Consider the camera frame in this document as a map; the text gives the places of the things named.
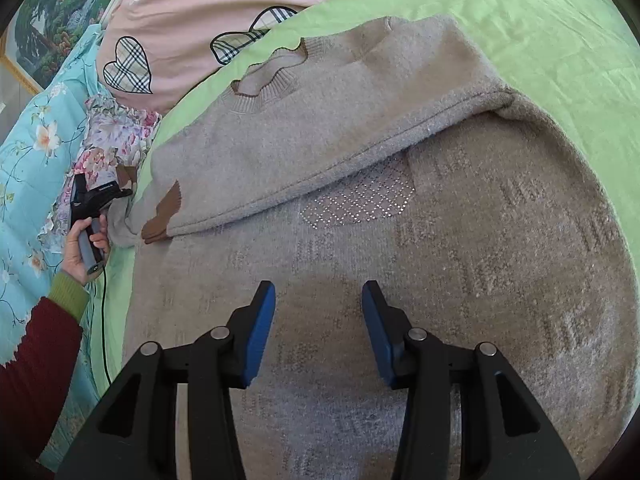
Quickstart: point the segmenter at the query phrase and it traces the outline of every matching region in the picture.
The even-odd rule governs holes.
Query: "wall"
[[[31,100],[32,95],[20,86],[11,73],[0,64],[0,144],[4,142],[20,112]]]

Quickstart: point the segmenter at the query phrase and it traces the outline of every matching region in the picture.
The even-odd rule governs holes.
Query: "black cable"
[[[111,377],[109,377],[109,370],[107,369],[107,348],[104,341],[104,298],[107,297],[107,269],[102,269],[102,276],[104,278],[104,285],[102,286],[102,307],[100,309],[100,315],[102,317],[102,361],[104,362],[104,374],[107,376],[109,386],[111,386]]]

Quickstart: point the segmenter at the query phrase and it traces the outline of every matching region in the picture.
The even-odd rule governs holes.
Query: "gold frame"
[[[25,77],[22,69],[18,66],[15,66],[13,62],[6,56],[5,48],[6,46],[6,31],[2,33],[0,36],[0,64],[2,64],[11,75],[27,90],[27,92],[32,95],[39,94],[44,90],[44,88],[40,88],[40,85],[34,83],[27,77]]]

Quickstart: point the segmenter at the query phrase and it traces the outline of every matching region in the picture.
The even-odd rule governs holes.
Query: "gray handle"
[[[94,233],[100,232],[100,220],[94,218],[91,221],[91,229]],[[96,248],[89,240],[89,233],[82,231],[78,237],[78,245],[80,247],[80,256],[84,263],[87,274],[98,272],[104,265],[104,252]]]

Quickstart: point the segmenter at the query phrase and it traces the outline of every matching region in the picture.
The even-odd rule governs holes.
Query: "sweater sleeve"
[[[62,411],[81,337],[72,314],[41,298],[14,361],[0,366],[2,418],[33,459],[47,445]]]

